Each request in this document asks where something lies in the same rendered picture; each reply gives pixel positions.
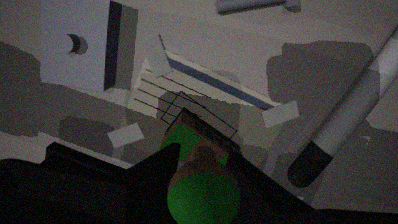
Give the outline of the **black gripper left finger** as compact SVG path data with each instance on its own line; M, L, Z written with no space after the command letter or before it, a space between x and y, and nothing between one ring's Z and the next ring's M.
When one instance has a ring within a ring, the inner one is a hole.
M162 224L180 148L171 143L108 178L20 159L0 160L0 222Z

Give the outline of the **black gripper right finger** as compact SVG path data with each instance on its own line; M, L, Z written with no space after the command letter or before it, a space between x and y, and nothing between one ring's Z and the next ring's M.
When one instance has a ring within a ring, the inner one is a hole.
M229 153L226 167L236 178L241 195L229 224L398 224L398 213L315 210L239 153Z

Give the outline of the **grey cylinder with black end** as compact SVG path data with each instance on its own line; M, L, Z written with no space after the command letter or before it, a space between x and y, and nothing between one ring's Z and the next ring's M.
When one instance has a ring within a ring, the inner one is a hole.
M307 187L320 175L398 77L398 27L370 65L330 120L290 165L287 176L295 187Z

